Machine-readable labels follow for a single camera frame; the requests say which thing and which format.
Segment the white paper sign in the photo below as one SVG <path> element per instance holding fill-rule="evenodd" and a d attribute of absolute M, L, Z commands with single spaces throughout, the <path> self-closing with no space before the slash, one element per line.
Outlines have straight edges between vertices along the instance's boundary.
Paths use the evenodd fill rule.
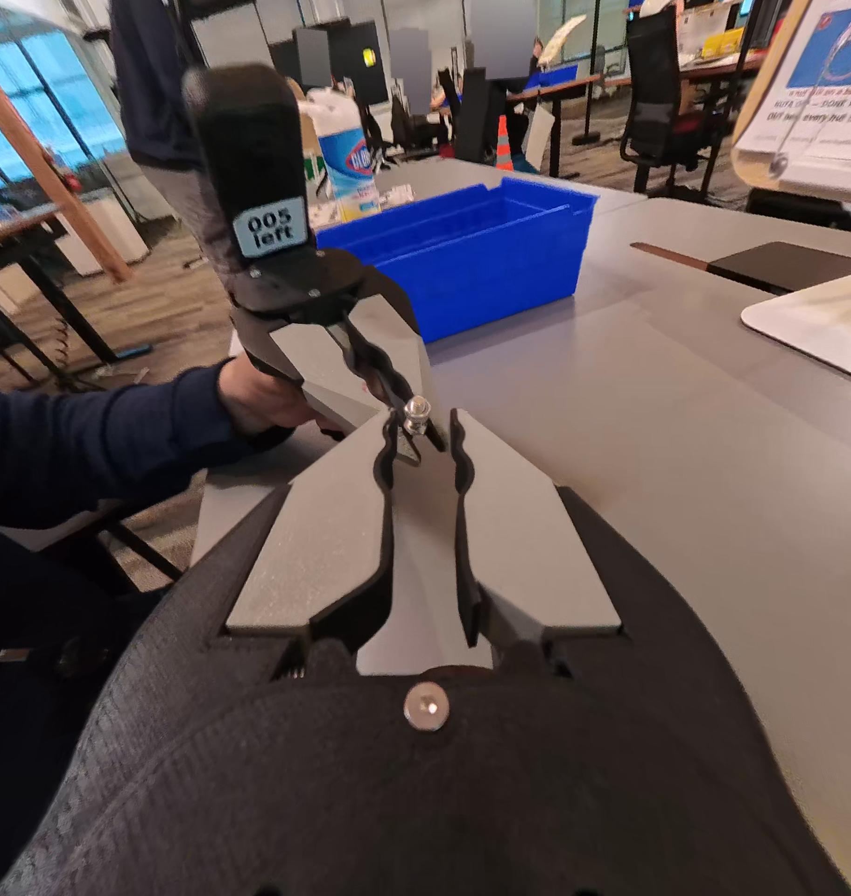
<path fill-rule="evenodd" d="M 554 31 L 553 36 L 548 39 L 543 52 L 538 58 L 538 66 L 549 66 L 554 59 L 561 53 L 567 40 L 572 32 L 578 28 L 588 17 L 584 14 L 572 16 L 566 19 L 563 24 Z"/>

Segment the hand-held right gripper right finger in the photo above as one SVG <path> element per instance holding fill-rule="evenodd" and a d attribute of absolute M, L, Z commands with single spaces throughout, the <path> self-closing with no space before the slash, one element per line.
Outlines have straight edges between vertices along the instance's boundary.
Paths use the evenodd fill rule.
<path fill-rule="evenodd" d="M 621 628 L 565 499 L 573 493 L 478 422 L 450 413 L 458 614 L 469 646 L 611 636 Z"/>

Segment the black office chair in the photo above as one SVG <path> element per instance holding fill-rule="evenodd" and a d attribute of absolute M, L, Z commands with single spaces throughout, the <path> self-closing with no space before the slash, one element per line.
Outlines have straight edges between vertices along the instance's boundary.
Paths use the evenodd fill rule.
<path fill-rule="evenodd" d="M 631 103 L 619 152 L 636 169 L 636 194 L 707 203 L 725 115 L 714 93 L 699 109 L 681 111 L 677 19 L 667 4 L 626 27 Z"/>

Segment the black leg wooden desk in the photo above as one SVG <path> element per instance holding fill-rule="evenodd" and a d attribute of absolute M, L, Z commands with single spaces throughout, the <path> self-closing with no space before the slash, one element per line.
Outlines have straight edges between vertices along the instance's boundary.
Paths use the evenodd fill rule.
<path fill-rule="evenodd" d="M 53 247 L 66 234 L 58 214 L 57 206 L 47 204 L 0 223 L 0 272 L 10 265 L 18 265 L 61 321 L 90 349 L 95 363 L 75 371 L 68 364 L 58 364 L 1 308 L 0 357 L 27 380 L 29 390 L 52 385 L 65 393 L 103 392 L 105 387 L 101 385 L 101 378 L 104 375 L 116 373 L 122 363 L 147 357 L 154 347 L 141 344 L 127 350 L 114 350 L 42 268 L 37 253 Z"/>

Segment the white pedestal cabinet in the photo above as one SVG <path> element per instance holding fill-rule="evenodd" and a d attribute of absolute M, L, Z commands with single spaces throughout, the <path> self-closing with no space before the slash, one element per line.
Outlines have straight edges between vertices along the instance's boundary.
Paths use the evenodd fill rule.
<path fill-rule="evenodd" d="M 99 189 L 81 196 L 81 201 L 125 263 L 140 263 L 148 257 L 150 249 L 147 243 L 128 217 L 114 190 Z M 63 214 L 58 212 L 55 217 L 66 230 L 66 236 L 57 238 L 55 244 L 76 274 L 91 277 L 102 273 L 102 267 Z"/>

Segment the black wall screen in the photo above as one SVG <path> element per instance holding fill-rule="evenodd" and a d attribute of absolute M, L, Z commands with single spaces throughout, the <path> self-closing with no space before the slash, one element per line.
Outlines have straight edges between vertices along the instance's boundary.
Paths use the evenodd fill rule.
<path fill-rule="evenodd" d="M 269 43 L 274 68 L 303 91 L 351 83 L 365 106 L 388 100 L 387 82 L 374 21 L 347 17 L 296 28 L 291 39 Z"/>

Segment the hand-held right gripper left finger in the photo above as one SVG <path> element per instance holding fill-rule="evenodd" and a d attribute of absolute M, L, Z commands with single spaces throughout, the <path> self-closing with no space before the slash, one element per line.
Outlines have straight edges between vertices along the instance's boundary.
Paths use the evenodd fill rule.
<path fill-rule="evenodd" d="M 396 416 L 381 411 L 292 481 L 225 622 L 359 651 L 392 608 Z"/>

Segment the person's left hand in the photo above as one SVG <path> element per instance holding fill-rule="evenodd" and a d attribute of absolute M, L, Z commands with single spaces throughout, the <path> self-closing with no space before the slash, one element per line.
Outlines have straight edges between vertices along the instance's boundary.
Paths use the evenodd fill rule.
<path fill-rule="evenodd" d="M 244 436 L 274 427 L 295 429 L 308 422 L 316 423 L 323 432 L 339 432 L 338 423 L 314 409 L 300 387 L 261 372 L 244 353 L 222 365 L 217 391 L 233 427 Z"/>

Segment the person's office chair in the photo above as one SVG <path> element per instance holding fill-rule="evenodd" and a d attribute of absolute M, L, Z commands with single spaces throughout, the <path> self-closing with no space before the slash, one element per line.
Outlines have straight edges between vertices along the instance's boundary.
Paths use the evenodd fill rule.
<path fill-rule="evenodd" d="M 125 521 L 145 511 L 148 504 L 103 501 L 93 511 L 84 511 L 47 529 L 0 526 L 0 534 L 24 548 L 80 572 L 104 593 L 119 596 L 138 588 L 102 541 L 107 535 L 147 562 L 168 581 L 178 581 L 182 571 L 150 543 L 130 530 Z"/>

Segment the white leaning board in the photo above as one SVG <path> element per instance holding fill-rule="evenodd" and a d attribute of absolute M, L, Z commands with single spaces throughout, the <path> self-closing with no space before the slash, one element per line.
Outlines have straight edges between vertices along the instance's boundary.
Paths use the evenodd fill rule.
<path fill-rule="evenodd" d="M 530 114 L 529 125 L 523 140 L 525 160 L 537 173 L 543 164 L 543 156 L 551 142 L 556 117 L 545 105 L 537 103 Z"/>

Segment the person's left forearm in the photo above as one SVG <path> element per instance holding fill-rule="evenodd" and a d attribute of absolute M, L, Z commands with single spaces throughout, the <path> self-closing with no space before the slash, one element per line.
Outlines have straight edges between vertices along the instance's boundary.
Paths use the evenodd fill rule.
<path fill-rule="evenodd" d="M 0 391 L 0 525 L 44 529 L 107 500 L 166 499 L 249 456 L 219 397 L 224 367 L 78 395 Z"/>

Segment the blue plastic bin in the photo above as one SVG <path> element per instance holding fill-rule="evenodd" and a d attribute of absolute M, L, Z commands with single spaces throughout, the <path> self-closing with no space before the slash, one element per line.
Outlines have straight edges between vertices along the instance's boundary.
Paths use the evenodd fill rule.
<path fill-rule="evenodd" d="M 598 197 L 515 177 L 319 230 L 408 294 L 425 343 L 571 297 Z"/>

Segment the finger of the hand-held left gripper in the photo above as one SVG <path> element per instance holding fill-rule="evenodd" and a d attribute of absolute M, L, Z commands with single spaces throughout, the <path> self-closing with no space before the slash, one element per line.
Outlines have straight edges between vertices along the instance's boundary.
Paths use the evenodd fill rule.
<path fill-rule="evenodd" d="M 268 367 L 302 389 L 308 402 L 351 434 L 378 412 L 397 416 L 398 458 L 412 467 L 422 463 L 418 441 L 408 442 L 397 411 L 377 399 L 348 364 L 347 324 L 287 323 L 268 333 Z"/>
<path fill-rule="evenodd" d="M 421 437 L 446 450 L 446 416 L 433 385 L 431 365 L 421 335 L 382 295 L 356 302 L 346 315 L 348 364 L 373 395 L 397 411 L 404 427 L 405 407 L 419 395 L 431 404 L 430 425 Z"/>

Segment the small blue storage bin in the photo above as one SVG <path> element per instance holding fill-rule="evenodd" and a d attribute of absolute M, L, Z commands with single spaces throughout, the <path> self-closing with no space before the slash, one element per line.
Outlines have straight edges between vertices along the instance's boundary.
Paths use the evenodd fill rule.
<path fill-rule="evenodd" d="M 548 70 L 537 68 L 529 76 L 524 91 L 548 91 L 560 85 L 578 80 L 578 62 L 560 65 Z"/>

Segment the disinfecting wipes canister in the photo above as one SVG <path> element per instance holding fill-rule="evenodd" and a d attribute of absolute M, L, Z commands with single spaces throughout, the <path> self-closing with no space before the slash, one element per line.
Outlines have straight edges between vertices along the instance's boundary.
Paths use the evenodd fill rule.
<path fill-rule="evenodd" d="M 360 110 L 330 88 L 311 89 L 305 101 L 343 222 L 380 212 L 378 189 Z"/>

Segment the white stand base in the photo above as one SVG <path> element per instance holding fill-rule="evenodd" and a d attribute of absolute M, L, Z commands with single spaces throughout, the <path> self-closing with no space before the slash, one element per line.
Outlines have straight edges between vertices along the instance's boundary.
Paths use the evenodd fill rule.
<path fill-rule="evenodd" d="M 851 275 L 748 306 L 741 323 L 851 376 Z"/>

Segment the black light stand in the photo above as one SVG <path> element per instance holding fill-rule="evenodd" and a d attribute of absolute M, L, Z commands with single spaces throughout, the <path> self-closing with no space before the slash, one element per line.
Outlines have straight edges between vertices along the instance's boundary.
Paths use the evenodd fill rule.
<path fill-rule="evenodd" d="M 599 43 L 599 26 L 601 19 L 601 1 L 593 2 L 592 16 L 592 34 L 591 46 L 589 53 L 589 73 L 588 83 L 585 88 L 585 109 L 584 109 L 584 125 L 582 133 L 577 133 L 572 137 L 571 144 L 574 147 L 592 146 L 599 142 L 600 133 L 594 130 L 591 125 L 592 110 L 595 99 L 595 89 L 599 86 L 602 89 L 603 79 L 605 77 L 605 47 L 601 47 Z"/>

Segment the black monitor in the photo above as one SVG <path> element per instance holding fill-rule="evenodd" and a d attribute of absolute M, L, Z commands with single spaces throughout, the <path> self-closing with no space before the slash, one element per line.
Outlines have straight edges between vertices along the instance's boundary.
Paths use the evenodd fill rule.
<path fill-rule="evenodd" d="M 791 1 L 744 1 L 737 23 L 744 27 L 743 44 L 749 49 L 767 49 L 787 14 Z"/>

